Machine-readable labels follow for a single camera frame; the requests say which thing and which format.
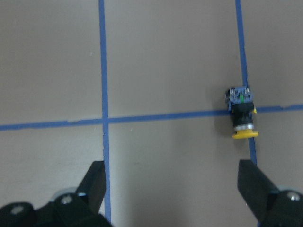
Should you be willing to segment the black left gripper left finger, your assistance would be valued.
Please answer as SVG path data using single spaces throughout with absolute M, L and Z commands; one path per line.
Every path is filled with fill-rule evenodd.
M 93 161 L 75 193 L 80 196 L 94 214 L 98 214 L 106 193 L 104 161 Z

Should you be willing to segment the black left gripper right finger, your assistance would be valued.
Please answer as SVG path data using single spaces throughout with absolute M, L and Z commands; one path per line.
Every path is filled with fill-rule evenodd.
M 241 159 L 237 188 L 258 222 L 268 215 L 280 190 L 250 159 Z

